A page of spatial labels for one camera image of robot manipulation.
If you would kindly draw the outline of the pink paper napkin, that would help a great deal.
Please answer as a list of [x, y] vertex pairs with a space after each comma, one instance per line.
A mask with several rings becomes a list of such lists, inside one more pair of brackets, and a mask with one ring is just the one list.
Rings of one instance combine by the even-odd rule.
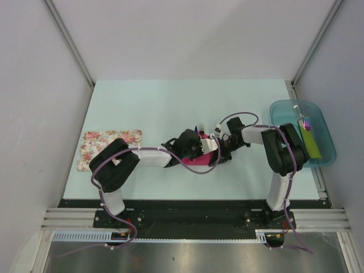
[[186, 146], [183, 148], [181, 153], [182, 162], [188, 166], [208, 166], [210, 157], [214, 155], [214, 152], [203, 155], [201, 152], [201, 142], [200, 139], [208, 138], [197, 137], [197, 139], [189, 140]]

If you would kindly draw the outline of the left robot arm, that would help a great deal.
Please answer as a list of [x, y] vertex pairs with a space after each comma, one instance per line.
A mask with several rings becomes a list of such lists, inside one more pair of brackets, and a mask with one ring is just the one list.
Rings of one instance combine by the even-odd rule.
[[91, 182], [98, 189], [106, 221], [117, 228], [126, 220], [121, 188], [137, 168], [171, 168], [181, 164], [187, 170], [204, 175], [229, 160], [223, 137], [208, 136], [191, 129], [183, 131], [158, 147], [129, 146], [118, 138], [89, 163]]

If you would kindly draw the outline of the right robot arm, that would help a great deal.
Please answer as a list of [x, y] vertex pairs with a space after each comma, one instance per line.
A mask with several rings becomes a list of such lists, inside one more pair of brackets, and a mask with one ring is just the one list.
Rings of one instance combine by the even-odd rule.
[[279, 127], [244, 125], [239, 117], [227, 121], [230, 134], [222, 132], [218, 125], [221, 156], [219, 163], [232, 160], [231, 153], [252, 144], [264, 146], [268, 165], [273, 171], [270, 192], [264, 201], [262, 212], [256, 220], [268, 228], [289, 223], [289, 196], [293, 178], [309, 160], [307, 149], [291, 123]]

